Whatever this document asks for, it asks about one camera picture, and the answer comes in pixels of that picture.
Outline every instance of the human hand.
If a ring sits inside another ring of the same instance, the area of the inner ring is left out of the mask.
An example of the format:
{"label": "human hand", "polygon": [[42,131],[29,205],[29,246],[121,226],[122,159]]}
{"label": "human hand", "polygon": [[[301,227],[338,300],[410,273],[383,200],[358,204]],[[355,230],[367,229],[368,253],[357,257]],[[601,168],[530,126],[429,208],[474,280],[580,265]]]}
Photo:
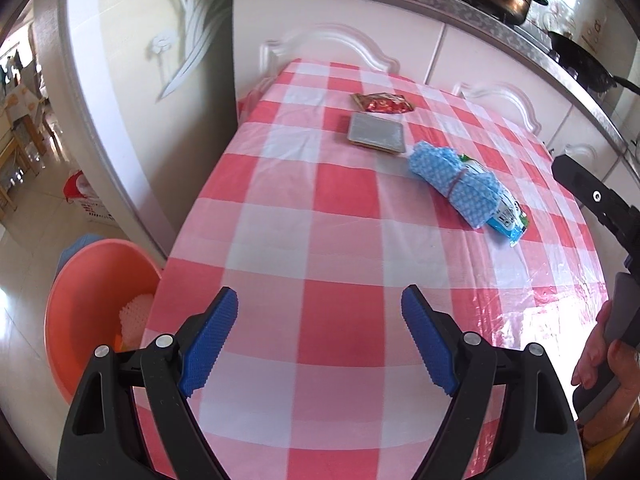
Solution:
{"label": "human hand", "polygon": [[597,324],[584,345],[571,379],[573,386],[581,384],[586,390],[593,388],[598,379],[598,366],[607,359],[609,368],[620,381],[620,387],[582,430],[582,439],[587,446],[595,446],[624,429],[640,396],[636,349],[620,340],[612,342],[607,349],[604,327],[610,314],[611,301],[606,301],[596,316]]}

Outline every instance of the white flower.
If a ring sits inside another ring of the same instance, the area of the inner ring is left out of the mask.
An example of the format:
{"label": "white flower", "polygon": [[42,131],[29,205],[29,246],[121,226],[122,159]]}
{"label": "white flower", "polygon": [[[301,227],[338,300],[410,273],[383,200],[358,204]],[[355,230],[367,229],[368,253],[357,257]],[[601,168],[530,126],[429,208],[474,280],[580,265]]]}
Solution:
{"label": "white flower", "polygon": [[178,41],[178,34],[175,30],[164,30],[151,40],[151,52],[160,54],[166,52]]}

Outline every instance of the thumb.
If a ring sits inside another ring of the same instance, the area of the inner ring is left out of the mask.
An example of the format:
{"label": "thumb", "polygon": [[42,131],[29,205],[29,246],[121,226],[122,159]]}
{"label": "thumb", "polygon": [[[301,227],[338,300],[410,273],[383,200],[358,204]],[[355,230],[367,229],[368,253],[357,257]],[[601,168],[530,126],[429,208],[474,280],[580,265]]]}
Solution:
{"label": "thumb", "polygon": [[620,381],[620,387],[610,399],[612,418],[624,418],[629,414],[640,396],[640,366],[635,348],[620,340],[609,346],[607,353],[609,368]]}

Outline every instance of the tile floor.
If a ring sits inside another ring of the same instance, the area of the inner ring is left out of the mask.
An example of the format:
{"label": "tile floor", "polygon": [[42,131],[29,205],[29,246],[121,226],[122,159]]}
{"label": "tile floor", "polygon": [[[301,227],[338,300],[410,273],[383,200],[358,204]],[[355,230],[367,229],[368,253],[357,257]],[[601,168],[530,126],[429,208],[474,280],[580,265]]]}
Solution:
{"label": "tile floor", "polygon": [[0,239],[0,408],[51,478],[68,410],[44,348],[44,313],[58,257],[86,233],[126,238],[118,228],[88,222],[78,205],[64,200],[63,184],[76,165],[64,149],[64,134],[56,131],[59,147],[50,141],[40,174],[29,172],[10,190],[17,210],[8,209]]}

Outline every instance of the gray square object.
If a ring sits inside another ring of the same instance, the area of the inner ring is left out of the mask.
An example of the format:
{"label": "gray square object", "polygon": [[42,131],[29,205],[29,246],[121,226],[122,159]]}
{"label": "gray square object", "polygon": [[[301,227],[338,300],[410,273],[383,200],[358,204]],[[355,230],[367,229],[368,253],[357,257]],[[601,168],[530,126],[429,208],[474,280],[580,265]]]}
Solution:
{"label": "gray square object", "polygon": [[391,153],[404,153],[402,123],[380,119],[368,114],[354,113],[349,124],[347,139],[354,144]]}

